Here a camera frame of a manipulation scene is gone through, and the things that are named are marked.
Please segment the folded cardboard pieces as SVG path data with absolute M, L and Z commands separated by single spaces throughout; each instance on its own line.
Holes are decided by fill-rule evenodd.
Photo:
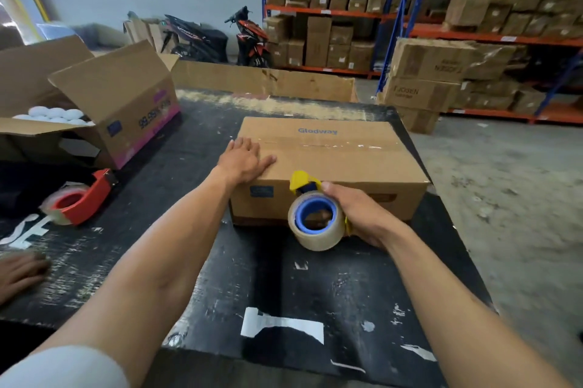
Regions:
M 167 19 L 141 18 L 133 11 L 123 22 L 124 33 L 131 44 L 147 41 L 157 53 L 172 53 L 179 45 L 178 35 Z

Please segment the row of shelved cardboard boxes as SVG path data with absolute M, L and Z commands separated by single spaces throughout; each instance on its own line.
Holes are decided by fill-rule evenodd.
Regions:
M 277 68 L 320 68 L 368 72 L 375 42 L 358 19 L 276 15 L 263 20 L 267 50 Z

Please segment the flat brown cardboard sheet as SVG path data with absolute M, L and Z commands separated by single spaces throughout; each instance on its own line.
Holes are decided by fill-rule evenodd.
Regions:
M 333 75 L 180 60 L 160 54 L 177 89 L 228 91 L 239 96 L 293 97 L 357 103 L 355 79 Z

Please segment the brown cardboard box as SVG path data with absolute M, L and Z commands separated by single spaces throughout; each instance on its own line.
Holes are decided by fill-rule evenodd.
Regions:
M 363 190 L 402 221 L 411 221 L 429 179 L 389 122 L 245 117 L 238 132 L 274 155 L 256 180 L 237 186 L 230 198 L 234 225 L 286 224 L 296 198 L 295 171 L 319 181 Z

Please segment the person's right forearm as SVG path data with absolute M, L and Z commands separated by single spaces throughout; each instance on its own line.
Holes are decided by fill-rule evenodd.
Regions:
M 574 388 L 409 227 L 384 230 L 383 245 L 449 388 Z

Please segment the open cardboard box pink stripe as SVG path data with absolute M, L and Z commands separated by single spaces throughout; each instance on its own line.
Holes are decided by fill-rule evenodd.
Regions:
M 38 105 L 82 110 L 95 126 L 12 118 Z M 100 56 L 77 36 L 0 51 L 0 162 L 120 170 L 179 112 L 146 41 Z

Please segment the wide blue orange shelf rack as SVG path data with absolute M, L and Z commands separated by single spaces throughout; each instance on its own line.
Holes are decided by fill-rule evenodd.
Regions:
M 392 0 L 387 0 L 385 10 L 388 10 Z M 377 93 L 385 86 L 385 81 L 389 73 L 389 64 L 394 53 L 397 39 L 400 37 L 412 38 L 443 38 L 455 40 L 473 40 L 480 43 L 489 44 L 522 44 L 522 45 L 546 45 L 546 46 L 569 46 L 578 51 L 567 62 L 564 71 L 557 77 L 550 90 L 532 115 L 520 115 L 515 112 L 495 111 L 495 110 L 474 110 L 474 109 L 452 109 L 449 114 L 468 115 L 471 117 L 492 117 L 503 119 L 524 119 L 530 124 L 550 123 L 583 125 L 583 109 L 572 104 L 554 102 L 560 89 L 565 85 L 572 71 L 583 59 L 583 38 L 556 40 L 543 37 L 525 37 L 512 35 L 496 35 L 492 33 L 477 33 L 462 31 L 460 27 L 449 30 L 446 24 L 417 23 L 421 0 L 402 0 L 397 8 L 396 15 L 383 14 L 383 21 L 393 22 L 392 32 L 388 42 L 383 67 L 381 69 L 380 80 L 378 82 Z

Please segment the person's right hand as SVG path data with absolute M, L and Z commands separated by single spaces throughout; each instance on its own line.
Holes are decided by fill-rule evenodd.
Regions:
M 349 188 L 348 203 L 339 203 L 352 233 L 361 240 L 386 252 L 390 242 L 410 234 L 409 227 L 375 202 L 364 191 Z

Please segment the long printed cardboard box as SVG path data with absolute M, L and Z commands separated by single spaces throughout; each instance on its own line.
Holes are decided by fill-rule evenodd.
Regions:
M 391 77 L 375 103 L 428 112 L 447 112 L 460 89 L 461 83 Z

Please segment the yellow blue tape dispenser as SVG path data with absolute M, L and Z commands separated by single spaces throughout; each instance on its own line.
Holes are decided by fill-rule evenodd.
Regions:
M 352 233 L 352 223 L 338 201 L 323 192 L 318 179 L 296 170 L 290 178 L 289 189 L 295 194 L 295 200 L 288 210 L 288 226 L 304 248 L 323 252 Z

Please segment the red tape dispenser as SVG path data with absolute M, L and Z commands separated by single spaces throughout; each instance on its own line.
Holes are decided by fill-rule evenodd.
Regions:
M 66 182 L 46 197 L 40 211 L 57 225 L 79 226 L 98 212 L 118 181 L 111 169 L 92 173 L 91 185 Z

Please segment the small plain cardboard box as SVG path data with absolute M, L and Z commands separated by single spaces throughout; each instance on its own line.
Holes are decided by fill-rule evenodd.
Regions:
M 409 133 L 431 135 L 440 119 L 440 113 L 406 107 L 395 107 Z

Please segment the person's left forearm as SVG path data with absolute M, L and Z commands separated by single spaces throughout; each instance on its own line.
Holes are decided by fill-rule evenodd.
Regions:
M 249 175 L 216 166 L 170 207 L 113 267 L 102 286 L 31 358 L 70 349 L 63 369 L 81 369 L 81 350 L 113 360 L 132 388 L 145 380 L 185 311 L 227 202 Z

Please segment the narrow blue orange shelf rack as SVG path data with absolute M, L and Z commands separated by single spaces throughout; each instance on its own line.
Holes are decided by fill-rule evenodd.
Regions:
M 333 68 L 333 67 L 312 67 L 312 66 L 296 66 L 298 70 L 303 70 L 306 72 L 323 72 L 327 74 L 335 75 L 355 75 L 355 76 L 365 76 L 367 79 L 382 79 L 385 69 L 375 70 L 375 61 L 377 58 L 377 53 L 381 45 L 381 26 L 390 20 L 396 20 L 398 14 L 390 14 L 388 9 L 392 0 L 387 0 L 383 12 L 381 13 L 368 13 L 360 12 L 354 10 L 334 10 L 334 9 L 319 9 L 319 8 L 301 8 L 297 6 L 278 6 L 273 4 L 268 4 L 266 0 L 261 0 L 261 15 L 264 20 L 266 17 L 272 16 L 273 13 L 280 13 L 286 15 L 298 15 L 303 14 L 307 16 L 327 16 L 327 17 L 338 17 L 338 18 L 349 18 L 349 19 L 367 19 L 373 20 L 375 26 L 375 47 L 373 51 L 372 60 L 370 66 L 367 70 L 356 70 L 354 68 Z

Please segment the group of white round items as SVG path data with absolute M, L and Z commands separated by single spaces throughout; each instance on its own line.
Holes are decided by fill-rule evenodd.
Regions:
M 79 109 L 61 107 L 34 106 L 26 114 L 18 114 L 13 119 L 53 122 L 56 124 L 95 126 L 95 123 L 86 117 Z

